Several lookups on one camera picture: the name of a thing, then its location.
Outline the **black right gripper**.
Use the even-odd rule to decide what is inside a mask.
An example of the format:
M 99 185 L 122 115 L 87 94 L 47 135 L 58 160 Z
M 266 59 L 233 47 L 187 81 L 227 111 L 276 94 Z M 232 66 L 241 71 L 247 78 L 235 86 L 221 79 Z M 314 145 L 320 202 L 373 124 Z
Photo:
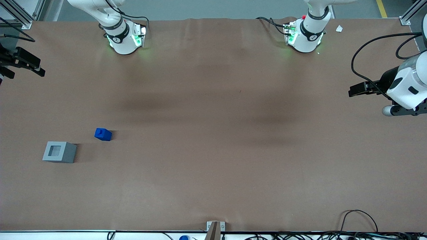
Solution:
M 15 64 L 17 67 L 30 70 L 40 77 L 45 76 L 45 70 L 41 68 L 41 60 L 32 53 L 28 52 L 22 47 L 16 47 L 15 50 L 9 50 L 0 44 L 1 68 L 10 66 L 16 67 Z

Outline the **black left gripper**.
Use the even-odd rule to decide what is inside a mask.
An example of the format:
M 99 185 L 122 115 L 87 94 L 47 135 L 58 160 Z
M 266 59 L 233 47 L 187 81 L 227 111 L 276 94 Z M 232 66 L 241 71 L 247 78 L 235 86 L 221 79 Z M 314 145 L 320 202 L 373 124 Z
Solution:
M 392 85 L 398 73 L 398 70 L 399 70 L 399 66 L 396 66 L 384 72 L 380 80 L 361 82 L 353 86 L 350 86 L 348 90 L 348 97 L 355 97 L 358 95 L 368 95 L 368 94 L 381 95 L 381 92 L 382 92 L 386 98 L 389 98 L 389 96 L 386 95 L 386 92 Z

